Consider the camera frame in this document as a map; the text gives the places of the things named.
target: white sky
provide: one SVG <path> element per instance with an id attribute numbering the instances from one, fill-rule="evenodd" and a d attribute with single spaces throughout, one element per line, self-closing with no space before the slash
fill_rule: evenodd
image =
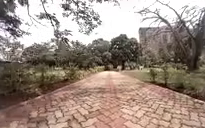
<path id="1" fill-rule="evenodd" d="M 30 13 L 32 16 L 35 14 L 39 14 L 39 12 L 43 12 L 41 6 L 39 6 L 40 0 L 30 0 Z M 113 6 L 112 3 L 103 3 L 103 4 L 94 4 L 94 9 L 97 11 L 102 20 L 102 25 L 96 28 L 91 35 L 87 36 L 78 32 L 78 26 L 75 22 L 72 22 L 70 19 L 65 19 L 62 17 L 62 10 L 58 6 L 58 1 L 53 0 L 54 4 L 50 4 L 50 7 L 47 7 L 48 12 L 55 12 L 57 18 L 61 22 L 62 28 L 72 30 L 73 36 L 70 36 L 70 40 L 79 40 L 85 44 L 91 43 L 92 40 L 97 38 L 103 38 L 105 40 L 111 40 L 112 38 L 118 36 L 119 34 L 127 34 L 127 36 L 135 37 L 138 39 L 138 29 L 139 27 L 148 26 L 149 22 L 141 23 L 141 16 L 136 12 L 140 10 L 142 7 L 146 7 L 150 5 L 154 0 L 121 0 L 120 6 Z M 187 3 L 193 5 L 204 5 L 205 0 L 163 0 L 170 1 L 171 6 L 174 8 L 180 8 Z M 162 8 L 163 13 L 167 15 L 172 15 L 168 10 Z M 18 15 L 25 21 L 30 21 L 26 8 L 18 8 Z M 24 30 L 28 30 L 31 33 L 30 36 L 24 36 L 19 39 L 21 43 L 25 44 L 25 46 L 29 46 L 33 43 L 40 43 L 50 40 L 53 37 L 53 28 L 49 24 L 48 21 L 44 21 L 43 24 L 47 25 L 47 27 L 41 26 L 35 22 L 37 26 L 32 26 L 29 28 L 28 26 L 22 25 Z"/>

